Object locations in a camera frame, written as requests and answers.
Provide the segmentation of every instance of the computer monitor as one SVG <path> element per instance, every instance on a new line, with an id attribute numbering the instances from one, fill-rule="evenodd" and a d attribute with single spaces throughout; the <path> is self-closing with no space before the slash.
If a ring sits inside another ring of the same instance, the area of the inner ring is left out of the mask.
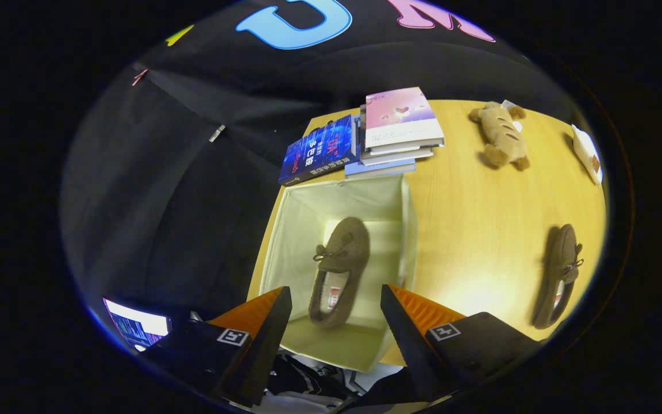
<path id="1" fill-rule="evenodd" d="M 112 322 L 131 348 L 139 352 L 152 346 L 171 330 L 171 319 L 132 309 L 102 298 Z"/>

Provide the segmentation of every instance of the stuffed toy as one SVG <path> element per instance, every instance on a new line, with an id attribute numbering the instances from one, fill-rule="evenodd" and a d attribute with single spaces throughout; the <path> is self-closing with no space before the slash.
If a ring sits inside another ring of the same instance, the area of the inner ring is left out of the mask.
<path id="1" fill-rule="evenodd" d="M 525 139 L 513 125 L 513 120 L 525 118 L 525 110 L 517 105 L 507 109 L 497 102 L 487 102 L 483 109 L 472 110 L 469 118 L 482 124 L 489 144 L 484 147 L 484 156 L 497 167 L 515 163 L 518 170 L 530 167 Z"/>

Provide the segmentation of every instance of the pink letter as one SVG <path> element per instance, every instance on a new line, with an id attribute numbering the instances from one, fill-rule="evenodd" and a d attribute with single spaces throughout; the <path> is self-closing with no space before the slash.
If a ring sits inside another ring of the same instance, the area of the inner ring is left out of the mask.
<path id="1" fill-rule="evenodd" d="M 459 16 L 451 13 L 451 11 L 444 10 L 442 8 L 436 7 L 434 5 L 429 5 L 422 0 L 387 0 L 394 8 L 397 9 L 400 13 L 400 18 L 397 19 L 397 22 L 400 23 L 400 26 L 410 27 L 412 29 L 433 29 L 436 26 L 433 21 L 422 18 L 418 12 L 413 9 L 416 8 L 426 15 L 430 16 L 433 20 L 437 21 L 441 26 L 446 27 L 449 30 L 454 29 L 454 22 L 452 18 L 455 18 L 459 24 L 459 29 L 473 37 L 478 39 L 487 40 L 488 42 L 494 42 L 494 37 L 491 37 L 489 34 L 486 34 L 479 27 L 473 25 L 471 22 L 466 21 Z"/>

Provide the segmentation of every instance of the wooden table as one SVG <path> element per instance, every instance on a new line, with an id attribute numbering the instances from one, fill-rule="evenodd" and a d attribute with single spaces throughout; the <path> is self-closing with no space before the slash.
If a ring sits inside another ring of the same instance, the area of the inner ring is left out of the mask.
<path id="1" fill-rule="evenodd" d="M 485 137 L 468 119 L 484 102 L 432 100 L 446 136 L 446 147 L 417 160 L 406 173 L 418 215 L 418 257 L 412 291 L 464 315 L 490 312 L 534 340 L 557 327 L 532 325 L 543 280 L 546 238 L 552 226 L 571 223 L 583 244 L 572 298 L 560 320 L 569 315 L 594 274 L 605 237 L 605 199 L 571 147 L 570 125 L 526 111 L 523 137 L 531 166 L 494 170 L 483 161 Z M 305 131 L 326 125 L 359 108 L 313 118 Z M 310 182 L 344 180 L 344 170 Z M 259 294 L 262 268 L 281 187 L 257 255 L 247 300 Z M 397 346 L 381 362 L 405 365 Z"/>

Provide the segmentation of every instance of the brown slipper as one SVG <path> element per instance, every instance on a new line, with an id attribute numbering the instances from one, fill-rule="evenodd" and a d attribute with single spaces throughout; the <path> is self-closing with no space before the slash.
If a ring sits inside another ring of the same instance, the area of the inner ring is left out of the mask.
<path id="1" fill-rule="evenodd" d="M 329 238 L 319 244 L 313 260 L 318 264 L 308 315 L 319 327 L 336 327 L 346 322 L 352 311 L 359 278 L 370 258 L 370 233 L 361 220 L 341 220 Z"/>
<path id="2" fill-rule="evenodd" d="M 579 252 L 581 244 L 576 244 L 573 226 L 567 224 L 560 228 L 550 246 L 543 294 L 533 320 L 536 328 L 550 327 L 563 314 L 579 275 L 578 267 L 584 262 L 578 259 Z"/>

